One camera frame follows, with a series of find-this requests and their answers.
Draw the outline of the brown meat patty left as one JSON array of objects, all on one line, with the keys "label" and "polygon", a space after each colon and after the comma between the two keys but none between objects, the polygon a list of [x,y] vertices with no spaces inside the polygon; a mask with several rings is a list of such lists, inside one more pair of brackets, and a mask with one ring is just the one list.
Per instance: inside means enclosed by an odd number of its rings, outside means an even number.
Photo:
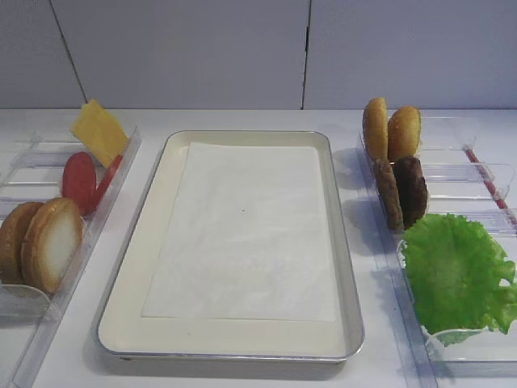
[{"label": "brown meat patty left", "polygon": [[390,163],[384,159],[374,161],[374,174],[378,192],[385,206],[388,226],[393,231],[404,229],[403,213],[400,206],[397,181]]}]

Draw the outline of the thin red tomato slice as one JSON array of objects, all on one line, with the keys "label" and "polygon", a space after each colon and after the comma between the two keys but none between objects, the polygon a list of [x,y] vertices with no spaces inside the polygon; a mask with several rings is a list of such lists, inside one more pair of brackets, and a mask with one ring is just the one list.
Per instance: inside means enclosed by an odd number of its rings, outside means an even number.
[{"label": "thin red tomato slice", "polygon": [[116,172],[122,162],[123,156],[118,154],[109,167],[107,168],[102,180],[100,181],[98,187],[95,189],[93,196],[90,201],[90,212],[93,213],[98,207],[103,199],[106,191],[108,190],[113,178],[115,177]]}]

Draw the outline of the dark meat patty right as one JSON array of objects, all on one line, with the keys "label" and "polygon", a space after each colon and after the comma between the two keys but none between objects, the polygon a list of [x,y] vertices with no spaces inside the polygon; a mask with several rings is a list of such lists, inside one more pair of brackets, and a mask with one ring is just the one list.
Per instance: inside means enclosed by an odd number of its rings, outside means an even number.
[{"label": "dark meat patty right", "polygon": [[405,229],[409,229],[427,211],[428,191],[418,158],[407,156],[393,164],[399,203]]}]

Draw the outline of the yellow cheese slice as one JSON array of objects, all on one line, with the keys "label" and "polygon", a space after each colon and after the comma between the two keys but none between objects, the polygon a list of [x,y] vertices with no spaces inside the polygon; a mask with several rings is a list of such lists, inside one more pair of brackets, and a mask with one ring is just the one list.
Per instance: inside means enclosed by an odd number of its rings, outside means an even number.
[{"label": "yellow cheese slice", "polygon": [[71,132],[106,168],[124,153],[129,142],[118,119],[95,99],[82,105]]}]

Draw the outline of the green lettuce leaf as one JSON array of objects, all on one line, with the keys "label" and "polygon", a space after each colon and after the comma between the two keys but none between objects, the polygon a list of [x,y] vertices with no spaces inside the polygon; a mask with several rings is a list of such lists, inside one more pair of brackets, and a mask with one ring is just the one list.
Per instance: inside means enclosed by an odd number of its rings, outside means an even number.
[{"label": "green lettuce leaf", "polygon": [[508,333],[516,320],[516,264],[480,222],[427,214],[405,232],[401,253],[428,334]]}]

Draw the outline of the brown bread slice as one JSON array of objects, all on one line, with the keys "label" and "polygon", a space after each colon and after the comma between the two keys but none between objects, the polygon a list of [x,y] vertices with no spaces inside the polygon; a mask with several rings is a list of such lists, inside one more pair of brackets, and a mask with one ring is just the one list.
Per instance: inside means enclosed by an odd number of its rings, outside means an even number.
[{"label": "brown bread slice", "polygon": [[21,246],[32,218],[42,202],[25,202],[14,208],[1,225],[1,281],[22,284]]}]

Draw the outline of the white paper sheet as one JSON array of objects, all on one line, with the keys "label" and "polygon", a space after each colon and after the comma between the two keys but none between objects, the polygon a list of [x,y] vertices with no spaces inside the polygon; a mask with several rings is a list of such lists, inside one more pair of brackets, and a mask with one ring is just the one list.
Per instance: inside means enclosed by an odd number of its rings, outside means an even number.
[{"label": "white paper sheet", "polygon": [[332,272],[313,147],[196,142],[142,313],[332,322]]}]

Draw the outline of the golden bun left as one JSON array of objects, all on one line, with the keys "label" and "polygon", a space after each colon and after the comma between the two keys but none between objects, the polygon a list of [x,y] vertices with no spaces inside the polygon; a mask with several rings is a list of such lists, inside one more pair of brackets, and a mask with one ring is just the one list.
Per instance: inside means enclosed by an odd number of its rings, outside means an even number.
[{"label": "golden bun left", "polygon": [[388,116],[384,97],[371,99],[363,112],[363,136],[366,151],[372,159],[388,157]]}]

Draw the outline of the golden bun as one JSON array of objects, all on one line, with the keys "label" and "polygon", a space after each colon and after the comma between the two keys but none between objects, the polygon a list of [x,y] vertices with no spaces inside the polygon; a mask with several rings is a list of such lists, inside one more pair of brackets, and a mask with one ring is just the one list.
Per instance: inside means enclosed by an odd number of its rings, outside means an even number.
[{"label": "golden bun", "polygon": [[371,99],[363,112],[363,136],[366,151],[372,159],[388,157],[388,116],[384,97]]},{"label": "golden bun", "polygon": [[408,105],[394,112],[388,121],[388,158],[390,162],[416,154],[421,129],[421,115],[416,107]]}]

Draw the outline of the golden bun right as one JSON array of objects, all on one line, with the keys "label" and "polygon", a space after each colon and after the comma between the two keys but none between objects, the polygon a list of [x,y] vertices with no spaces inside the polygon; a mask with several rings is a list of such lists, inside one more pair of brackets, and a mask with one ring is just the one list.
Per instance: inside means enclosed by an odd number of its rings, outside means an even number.
[{"label": "golden bun right", "polygon": [[421,115],[416,107],[408,105],[394,112],[388,121],[388,158],[390,162],[416,154],[421,129]]}]

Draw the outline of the clear acrylic right rack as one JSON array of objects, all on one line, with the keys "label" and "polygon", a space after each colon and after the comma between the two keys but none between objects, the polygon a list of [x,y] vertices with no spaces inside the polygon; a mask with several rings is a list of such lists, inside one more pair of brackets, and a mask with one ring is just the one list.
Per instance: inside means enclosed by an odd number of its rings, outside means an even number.
[{"label": "clear acrylic right rack", "polygon": [[[475,154],[479,124],[471,118],[422,118],[416,158],[427,185],[427,212],[453,214],[480,223],[488,235],[516,261],[516,210],[505,202],[516,189],[514,167],[485,163]],[[516,384],[516,325],[507,332],[488,327],[453,328],[431,334],[418,320],[406,276],[405,244],[401,232],[387,225],[385,205],[377,190],[373,162],[364,135],[356,143],[360,170],[378,237],[381,264],[389,274],[401,323],[396,330],[401,358],[409,368],[408,387],[483,387],[499,382]]]}]

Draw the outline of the clear acrylic rack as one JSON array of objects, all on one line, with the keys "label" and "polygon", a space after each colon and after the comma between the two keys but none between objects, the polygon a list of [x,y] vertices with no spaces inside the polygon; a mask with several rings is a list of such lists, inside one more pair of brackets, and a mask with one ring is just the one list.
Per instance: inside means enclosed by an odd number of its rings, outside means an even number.
[{"label": "clear acrylic rack", "polygon": [[[505,202],[516,189],[514,167],[485,163],[475,154],[479,124],[471,118],[422,118],[416,158],[427,185],[427,212],[453,214],[480,223],[488,235],[516,261],[516,210]],[[378,237],[381,264],[389,274],[401,323],[396,330],[401,358],[409,368],[408,387],[483,387],[499,382],[516,384],[516,325],[507,332],[488,327],[453,328],[431,334],[418,320],[406,276],[405,244],[401,232],[387,225],[385,205],[377,190],[373,162],[364,135],[356,143],[360,170]]]},{"label": "clear acrylic rack", "polygon": [[[13,159],[2,176],[3,188],[31,191],[45,186],[61,186],[61,174],[68,158],[83,150],[77,141],[55,141],[55,150],[46,150],[49,142],[34,140],[30,147]],[[57,291],[48,295],[27,285],[1,287],[1,385],[30,387],[66,312],[69,301],[84,272],[90,255],[111,213],[127,174],[141,145],[141,134],[134,129],[126,145],[122,163],[99,207],[83,222],[83,240],[65,268]]]}]

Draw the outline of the cream metal baking tray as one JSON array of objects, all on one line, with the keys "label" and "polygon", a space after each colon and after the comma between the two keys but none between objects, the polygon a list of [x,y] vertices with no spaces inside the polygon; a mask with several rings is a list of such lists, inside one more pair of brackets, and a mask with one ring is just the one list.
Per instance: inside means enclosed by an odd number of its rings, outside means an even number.
[{"label": "cream metal baking tray", "polygon": [[[336,318],[332,322],[161,318],[143,315],[191,144],[310,146],[318,154],[328,221]],[[364,340],[330,143],[316,132],[182,131],[162,150],[145,202],[99,321],[99,340],[121,356],[311,361],[338,364]]]}]

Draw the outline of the clear acrylic left rack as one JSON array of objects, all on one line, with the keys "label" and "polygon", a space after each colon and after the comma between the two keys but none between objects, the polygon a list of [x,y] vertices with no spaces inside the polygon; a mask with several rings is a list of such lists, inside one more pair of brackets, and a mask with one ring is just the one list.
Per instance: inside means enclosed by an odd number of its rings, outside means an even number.
[{"label": "clear acrylic left rack", "polygon": [[[55,150],[46,150],[49,142],[34,140],[30,147],[13,159],[2,176],[3,188],[31,191],[45,186],[61,186],[61,174],[68,158],[83,150],[77,141],[55,141]],[[30,387],[66,312],[69,301],[84,272],[90,255],[111,213],[127,174],[141,145],[141,134],[134,129],[126,145],[122,163],[99,207],[83,222],[83,240],[65,268],[57,291],[48,295],[27,285],[1,287],[1,385]]]}]

